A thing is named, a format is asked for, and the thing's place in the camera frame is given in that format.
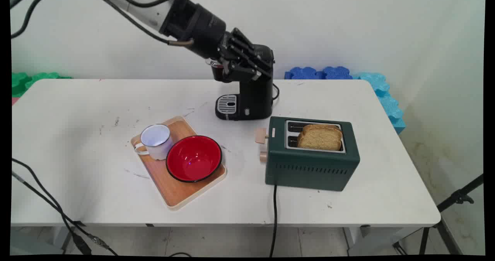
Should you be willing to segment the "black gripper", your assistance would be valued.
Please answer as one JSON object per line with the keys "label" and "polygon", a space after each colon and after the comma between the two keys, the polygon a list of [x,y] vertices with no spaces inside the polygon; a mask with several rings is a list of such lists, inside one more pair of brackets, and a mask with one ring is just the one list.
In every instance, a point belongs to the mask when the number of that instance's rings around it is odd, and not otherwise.
{"label": "black gripper", "polygon": [[226,23],[191,0],[174,0],[159,32],[203,59],[220,60],[219,81],[268,82],[272,79],[274,57],[271,48],[253,44],[238,28],[230,32],[224,46]]}

